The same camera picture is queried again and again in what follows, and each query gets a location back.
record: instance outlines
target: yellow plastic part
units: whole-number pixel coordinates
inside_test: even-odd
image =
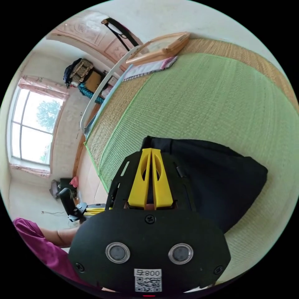
[[[93,216],[98,213],[102,213],[105,211],[105,208],[86,208],[85,213],[83,214],[84,216]]]
[[[173,199],[163,165],[161,151],[159,149],[152,149],[152,170],[155,210],[162,207],[171,207]]]
[[[130,206],[145,208],[149,191],[150,158],[152,149],[143,149],[136,176],[133,182],[128,204]]]

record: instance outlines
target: person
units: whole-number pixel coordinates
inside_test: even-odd
[[[153,210],[154,205],[148,204],[146,209]],[[68,259],[68,253],[63,250],[63,248],[71,246],[72,240],[80,226],[61,230],[49,230],[41,228],[36,223],[24,218],[16,218],[13,220],[13,225],[29,249],[48,268],[76,283],[95,288],[80,279]],[[100,289],[114,292],[104,287],[100,287]]]

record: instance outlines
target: blue cloth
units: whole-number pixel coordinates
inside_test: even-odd
[[[89,89],[87,89],[87,88],[85,87],[85,83],[84,83],[84,82],[82,82],[82,83],[80,83],[80,84],[78,85],[78,89],[80,90],[80,92],[81,92],[84,96],[86,96],[86,97],[88,97],[88,98],[90,98],[90,99],[93,97],[93,92],[91,92]],[[104,99],[103,99],[102,97],[98,96],[98,97],[96,98],[95,102],[96,102],[97,104],[102,104],[102,103],[104,102]]]

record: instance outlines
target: pink shirt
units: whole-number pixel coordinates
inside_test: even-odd
[[[36,223],[16,218],[13,224],[30,250],[47,267],[74,282],[94,288],[80,279],[68,259],[68,253],[47,241]]]

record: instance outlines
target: tree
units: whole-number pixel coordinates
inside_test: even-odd
[[[50,149],[50,145],[47,145],[45,148],[44,154],[40,157],[41,163],[46,163],[46,157],[48,155],[49,149]]]
[[[60,109],[60,104],[57,101],[46,102],[42,101],[37,107],[37,121],[48,131],[54,129],[54,124]]]

